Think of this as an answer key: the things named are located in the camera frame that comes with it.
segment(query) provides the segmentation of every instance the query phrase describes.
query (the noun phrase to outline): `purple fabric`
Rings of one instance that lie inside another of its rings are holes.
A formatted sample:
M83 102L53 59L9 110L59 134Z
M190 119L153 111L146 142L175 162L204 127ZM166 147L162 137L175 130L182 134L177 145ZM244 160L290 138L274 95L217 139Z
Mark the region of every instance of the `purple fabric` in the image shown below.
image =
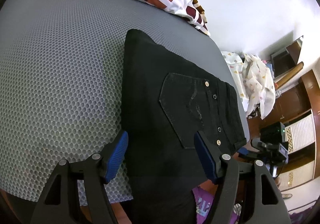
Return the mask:
M214 196L200 187L192 190L196 200L197 224L202 224L208 216ZM230 224L234 224L238 220L238 216L233 212Z

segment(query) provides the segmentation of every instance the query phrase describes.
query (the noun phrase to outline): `gray mattress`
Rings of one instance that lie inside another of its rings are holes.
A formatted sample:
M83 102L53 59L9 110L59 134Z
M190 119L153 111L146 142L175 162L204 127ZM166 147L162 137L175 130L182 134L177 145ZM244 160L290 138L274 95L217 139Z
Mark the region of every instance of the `gray mattress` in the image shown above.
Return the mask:
M124 39L143 30L235 87L216 44L135 0L7 0L0 11L0 188L37 201L57 162L86 159L120 126ZM244 132L244 110L238 99ZM78 184L86 204L83 183ZM125 164L106 186L132 198Z

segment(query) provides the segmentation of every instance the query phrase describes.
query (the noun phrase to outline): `white patterned cloth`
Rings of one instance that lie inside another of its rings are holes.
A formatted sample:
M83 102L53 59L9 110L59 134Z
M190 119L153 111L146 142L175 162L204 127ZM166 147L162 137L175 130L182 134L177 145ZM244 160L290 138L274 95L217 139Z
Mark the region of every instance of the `white patterned cloth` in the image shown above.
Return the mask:
M249 116L260 104L261 118L264 119L272 110L276 101L276 92L270 69L260 58L244 54L242 62L239 55L221 52L236 83L242 106Z

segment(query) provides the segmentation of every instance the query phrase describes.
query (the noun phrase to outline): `silver screw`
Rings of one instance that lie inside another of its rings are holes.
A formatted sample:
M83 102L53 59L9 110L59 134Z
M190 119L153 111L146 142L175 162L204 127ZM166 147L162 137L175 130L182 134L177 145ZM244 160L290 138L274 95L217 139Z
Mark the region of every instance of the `silver screw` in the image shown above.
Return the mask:
M224 160L230 160L230 159L231 159L231 156L228 155L228 154L223 154L223 155L222 155L222 158L223 158Z
M61 165L61 166L64 166L66 163L67 163L67 160L65 160L65 159L61 159L59 161L59 165Z
M257 160L256 161L256 165L261 167L261 166L263 166L263 162L261 160Z
M101 157L101 155L98 154L98 153L95 153L95 154L92 155L92 159L93 160L98 160L100 157Z

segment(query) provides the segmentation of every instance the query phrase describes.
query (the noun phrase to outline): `wooden cabinet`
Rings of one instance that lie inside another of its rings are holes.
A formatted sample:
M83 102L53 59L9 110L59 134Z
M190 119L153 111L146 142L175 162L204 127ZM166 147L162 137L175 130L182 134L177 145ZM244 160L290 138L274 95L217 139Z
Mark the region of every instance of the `wooden cabinet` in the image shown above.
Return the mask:
M289 122L292 119L310 110L308 94L303 83L284 92L273 106L271 113L263 119L261 127L269 126L275 122Z
M315 178L320 176L320 88L313 70L301 77L313 112L316 128L316 170Z

